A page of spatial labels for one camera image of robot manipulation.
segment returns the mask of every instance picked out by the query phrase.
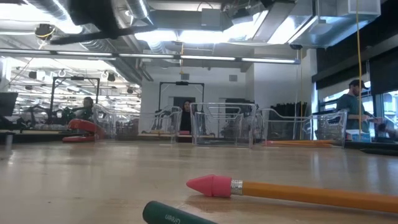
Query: metal ferrule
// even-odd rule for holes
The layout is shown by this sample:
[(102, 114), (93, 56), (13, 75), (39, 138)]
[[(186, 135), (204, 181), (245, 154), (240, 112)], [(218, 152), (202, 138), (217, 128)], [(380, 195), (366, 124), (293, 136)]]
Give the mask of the metal ferrule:
[(232, 180), (231, 181), (231, 194), (243, 195), (243, 180)]

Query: green shirt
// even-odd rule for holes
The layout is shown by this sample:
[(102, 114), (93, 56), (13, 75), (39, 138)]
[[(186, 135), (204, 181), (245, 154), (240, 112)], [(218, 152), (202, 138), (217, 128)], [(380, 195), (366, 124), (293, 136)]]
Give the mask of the green shirt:
[[(363, 104), (361, 105), (361, 113), (365, 113), (365, 108)], [(348, 115), (359, 115), (359, 101), (356, 96), (344, 94), (337, 101), (337, 109), (338, 110), (347, 110)], [(347, 118), (347, 126), (346, 129), (359, 129), (359, 120), (358, 119), (348, 119)], [(362, 131), (368, 133), (369, 125), (368, 122), (362, 122)]]

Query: green marker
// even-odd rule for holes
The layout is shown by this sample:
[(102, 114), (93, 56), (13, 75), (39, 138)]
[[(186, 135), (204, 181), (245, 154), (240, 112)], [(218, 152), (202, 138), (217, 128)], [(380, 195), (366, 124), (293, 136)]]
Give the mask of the green marker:
[(216, 224), (160, 202), (149, 202), (142, 213), (148, 224)]

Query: pencil eraser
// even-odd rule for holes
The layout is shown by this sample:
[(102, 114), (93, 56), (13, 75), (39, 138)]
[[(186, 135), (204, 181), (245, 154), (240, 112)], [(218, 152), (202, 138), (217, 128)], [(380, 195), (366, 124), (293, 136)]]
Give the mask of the pencil eraser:
[(190, 179), (187, 186), (209, 197), (230, 197), (232, 178), (218, 175), (206, 175)]

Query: wooden tabletop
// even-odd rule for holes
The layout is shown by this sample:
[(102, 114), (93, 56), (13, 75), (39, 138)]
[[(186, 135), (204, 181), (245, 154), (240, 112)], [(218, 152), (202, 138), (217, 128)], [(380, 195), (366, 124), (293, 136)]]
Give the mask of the wooden tabletop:
[(0, 161), (0, 223), (144, 223), (157, 200), (217, 223), (398, 223), (398, 215), (266, 198), (207, 198), (185, 186), (207, 174), (398, 195), (398, 158), (352, 149), (119, 142), (13, 145)]

